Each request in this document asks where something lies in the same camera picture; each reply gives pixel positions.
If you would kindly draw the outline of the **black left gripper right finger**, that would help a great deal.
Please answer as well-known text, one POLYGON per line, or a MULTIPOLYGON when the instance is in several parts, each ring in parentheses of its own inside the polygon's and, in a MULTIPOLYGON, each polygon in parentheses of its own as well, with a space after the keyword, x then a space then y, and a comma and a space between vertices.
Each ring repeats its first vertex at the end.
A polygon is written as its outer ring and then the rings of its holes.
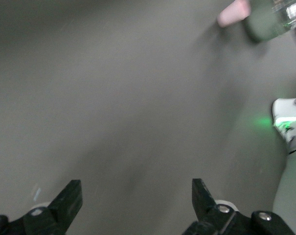
POLYGON ((216 203, 202 179, 192 180, 192 204, 197 217, 185 235, 293 235, 292 229, 271 211, 246 217, 225 203, 216 203))

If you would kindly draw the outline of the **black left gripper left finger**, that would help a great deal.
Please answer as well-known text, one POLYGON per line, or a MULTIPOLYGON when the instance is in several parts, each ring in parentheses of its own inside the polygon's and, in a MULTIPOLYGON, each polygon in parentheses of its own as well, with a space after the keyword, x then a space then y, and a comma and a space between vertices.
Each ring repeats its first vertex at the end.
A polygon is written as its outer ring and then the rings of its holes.
POLYGON ((9 221, 0 215, 0 235, 64 235, 82 207, 80 180, 71 180, 47 205, 9 221))

